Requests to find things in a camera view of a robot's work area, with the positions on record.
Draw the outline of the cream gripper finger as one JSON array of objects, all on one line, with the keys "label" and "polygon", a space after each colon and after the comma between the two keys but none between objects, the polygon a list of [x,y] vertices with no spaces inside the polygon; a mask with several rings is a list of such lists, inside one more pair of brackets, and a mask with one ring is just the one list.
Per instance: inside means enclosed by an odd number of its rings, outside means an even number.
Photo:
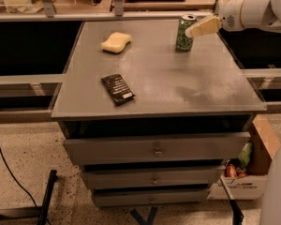
[{"label": "cream gripper finger", "polygon": [[222,27],[221,19],[217,16],[209,16],[192,24],[185,30],[185,35],[188,38],[196,38],[209,34],[214,34]]}]

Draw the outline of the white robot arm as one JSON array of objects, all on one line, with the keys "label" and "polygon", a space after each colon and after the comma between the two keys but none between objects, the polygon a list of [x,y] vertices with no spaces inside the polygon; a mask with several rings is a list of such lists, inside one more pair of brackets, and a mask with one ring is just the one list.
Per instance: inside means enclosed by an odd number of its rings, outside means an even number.
[{"label": "white robot arm", "polygon": [[[281,0],[217,0],[214,15],[188,27],[185,35],[194,38],[219,29],[235,32],[248,28],[281,33]],[[281,225],[281,146],[268,171],[259,225]]]}]

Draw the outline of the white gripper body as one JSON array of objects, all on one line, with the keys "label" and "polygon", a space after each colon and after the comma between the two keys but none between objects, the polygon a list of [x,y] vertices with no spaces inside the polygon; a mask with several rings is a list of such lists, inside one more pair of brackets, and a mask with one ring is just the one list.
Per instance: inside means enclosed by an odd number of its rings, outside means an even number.
[{"label": "white gripper body", "polygon": [[243,31],[241,12],[245,0],[218,0],[217,13],[226,31]]}]

